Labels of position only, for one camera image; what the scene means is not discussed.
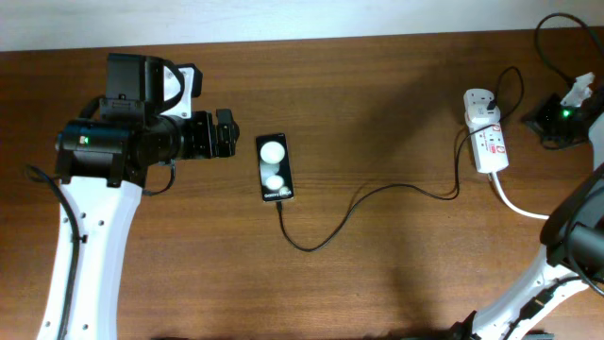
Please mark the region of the white power strip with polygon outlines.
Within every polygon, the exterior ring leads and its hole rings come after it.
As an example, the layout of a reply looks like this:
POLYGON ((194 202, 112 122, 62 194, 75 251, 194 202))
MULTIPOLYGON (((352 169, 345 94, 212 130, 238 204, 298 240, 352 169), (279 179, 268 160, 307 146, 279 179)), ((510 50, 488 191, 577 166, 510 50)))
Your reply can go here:
MULTIPOLYGON (((487 104, 489 108, 494 99, 495 95, 488 90, 469 89, 463 96, 465 112, 469 106, 476 104, 487 104)), ((484 127, 468 127, 468 130, 479 173, 496 173, 509 166, 507 148, 499 121, 484 127)))

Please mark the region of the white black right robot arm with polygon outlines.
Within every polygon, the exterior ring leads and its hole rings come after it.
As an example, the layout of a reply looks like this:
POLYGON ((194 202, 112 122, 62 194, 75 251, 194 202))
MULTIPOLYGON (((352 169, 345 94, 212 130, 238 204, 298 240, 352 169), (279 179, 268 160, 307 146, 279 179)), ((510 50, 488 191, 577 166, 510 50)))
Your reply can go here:
POLYGON ((531 339, 532 328, 558 305, 588 288, 603 291, 603 93, 591 74, 579 76, 564 97, 552 95, 524 121, 559 148, 588 143, 590 177, 553 212, 530 268, 497 301, 474 311, 446 332, 447 339, 531 339))

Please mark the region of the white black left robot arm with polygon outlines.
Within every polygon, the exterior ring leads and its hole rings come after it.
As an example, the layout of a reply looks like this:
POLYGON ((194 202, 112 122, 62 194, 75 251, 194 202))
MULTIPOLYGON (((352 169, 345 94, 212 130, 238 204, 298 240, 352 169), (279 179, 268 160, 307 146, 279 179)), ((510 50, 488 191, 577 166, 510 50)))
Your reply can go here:
POLYGON ((113 339, 126 242, 151 166, 234 155, 228 109, 196 111, 202 72, 158 57, 110 54, 106 90, 59 133, 53 175, 30 167, 60 205, 41 339, 113 339))

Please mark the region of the white USB charger adapter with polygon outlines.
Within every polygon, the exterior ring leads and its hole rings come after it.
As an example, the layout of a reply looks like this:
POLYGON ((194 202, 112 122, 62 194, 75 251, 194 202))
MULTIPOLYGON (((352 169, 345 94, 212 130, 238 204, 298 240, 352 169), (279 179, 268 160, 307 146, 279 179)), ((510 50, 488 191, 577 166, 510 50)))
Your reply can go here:
POLYGON ((489 109, 487 104, 471 105, 466 109, 465 121, 470 128, 481 128, 494 123, 500 119, 498 107, 489 109))

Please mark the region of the black smartphone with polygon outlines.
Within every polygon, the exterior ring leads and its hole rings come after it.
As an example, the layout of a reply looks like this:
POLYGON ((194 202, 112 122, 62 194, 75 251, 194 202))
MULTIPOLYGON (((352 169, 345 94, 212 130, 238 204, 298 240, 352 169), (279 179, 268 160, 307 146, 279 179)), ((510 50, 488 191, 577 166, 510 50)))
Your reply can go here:
POLYGON ((294 182, 284 133, 257 136, 255 139, 263 202, 294 198, 294 182))

